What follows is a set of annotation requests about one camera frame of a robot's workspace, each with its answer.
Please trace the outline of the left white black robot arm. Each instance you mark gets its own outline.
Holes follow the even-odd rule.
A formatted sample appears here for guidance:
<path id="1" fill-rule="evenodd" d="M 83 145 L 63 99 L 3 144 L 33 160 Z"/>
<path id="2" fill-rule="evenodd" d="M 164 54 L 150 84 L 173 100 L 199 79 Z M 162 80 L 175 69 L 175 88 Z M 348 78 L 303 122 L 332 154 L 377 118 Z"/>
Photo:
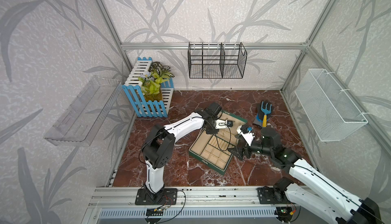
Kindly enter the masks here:
<path id="1" fill-rule="evenodd" d="M 219 129 L 222 107 L 216 102 L 197 109 L 187 117 L 168 125 L 154 125 L 141 148 L 147 168 L 147 179 L 136 195 L 137 206 L 176 204 L 178 189 L 165 188 L 164 167 L 172 157 L 175 143 L 193 131 L 204 129 L 215 135 Z"/>

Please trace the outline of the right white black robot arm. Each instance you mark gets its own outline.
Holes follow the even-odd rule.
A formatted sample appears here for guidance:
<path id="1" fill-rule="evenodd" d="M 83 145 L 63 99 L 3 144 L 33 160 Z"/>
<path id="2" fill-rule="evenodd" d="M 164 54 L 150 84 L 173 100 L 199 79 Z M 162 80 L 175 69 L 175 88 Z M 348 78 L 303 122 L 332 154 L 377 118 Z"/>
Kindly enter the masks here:
<path id="1" fill-rule="evenodd" d="M 304 158 L 281 143 L 280 135 L 271 127 L 261 130 L 261 140 L 256 140 L 248 125 L 237 128 L 238 145 L 229 151 L 240 160 L 252 154 L 270 157 L 275 167 L 299 180 L 311 192 L 306 191 L 289 178 L 280 179 L 274 186 L 277 201 L 287 199 L 329 224 L 380 224 L 379 206 L 370 198 L 361 199 L 349 193 L 313 168 Z"/>

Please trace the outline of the green jewelry box beige lining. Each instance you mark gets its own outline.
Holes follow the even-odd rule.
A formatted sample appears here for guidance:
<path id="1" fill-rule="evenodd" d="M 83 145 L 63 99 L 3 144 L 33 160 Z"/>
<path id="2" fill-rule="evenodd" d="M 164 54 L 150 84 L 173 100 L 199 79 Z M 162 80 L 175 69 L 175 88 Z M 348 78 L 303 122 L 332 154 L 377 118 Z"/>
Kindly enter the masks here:
<path id="1" fill-rule="evenodd" d="M 220 119 L 232 121 L 233 126 L 220 129 L 216 135 L 209 135 L 206 130 L 201 130 L 189 149 L 189 155 L 224 175 L 232 159 L 232 153 L 228 149 L 237 145 L 237 128 L 246 124 L 247 120 L 226 111 L 222 112 Z"/>

